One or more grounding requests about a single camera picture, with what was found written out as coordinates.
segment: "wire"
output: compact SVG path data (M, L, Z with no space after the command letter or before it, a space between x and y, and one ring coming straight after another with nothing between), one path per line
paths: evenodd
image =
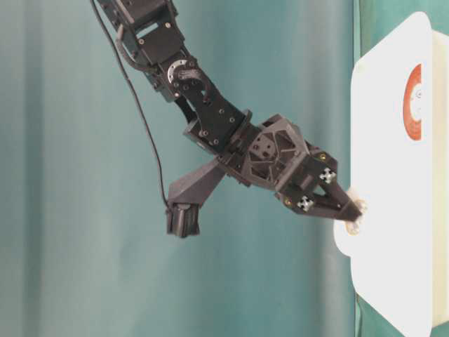
M163 176L162 176L161 159L159 158L159 153L157 152L156 143L154 142L152 133L151 133L151 131L149 129L147 118L145 117L145 115L143 113L142 106L140 104L138 95L135 92L133 82L131 82L131 80L128 77L128 74L126 73L126 70L125 70L125 68L123 66L123 63L122 63L121 59L120 59L119 52L117 51L116 46L114 45L114 41L112 40L111 35L107 31L105 23L103 22L103 20L102 20L102 18L100 16L100 13L98 12L97 6L95 5L94 0L89 0L89 1L91 3L93 12L94 12L94 14L95 14L95 16L97 18L97 21L100 24L100 26L102 28L102 31L105 33L105 35L107 37L107 40L108 40L109 44L111 45L112 50L114 51L114 55L115 55L117 64L119 65L120 71L121 71L124 79L126 80L126 83L128 84L128 87L129 87L131 93L133 94L135 104L136 104L136 106L137 106L137 108L139 110L140 118L142 119L142 122L144 124L145 130L146 130L148 138L149 138L149 141L150 141L151 146L152 146L152 150L153 150L154 158L155 158L156 163L157 163L157 169L158 169L158 174L159 174L159 190L160 190L160 193L161 193L162 201L166 205L167 211L168 211L170 209L170 207L168 205L168 202L167 202L167 199L166 199L166 194L165 194L165 191L164 191L164 188L163 188Z
M150 67L149 65L140 65L135 62L126 52L125 47L123 47L123 34L125 32L125 27L120 25L119 31L117 32L117 38L115 39L115 46L119 50L123 59L129 64L130 67L140 71L146 72L148 74L155 74L156 70L154 67Z

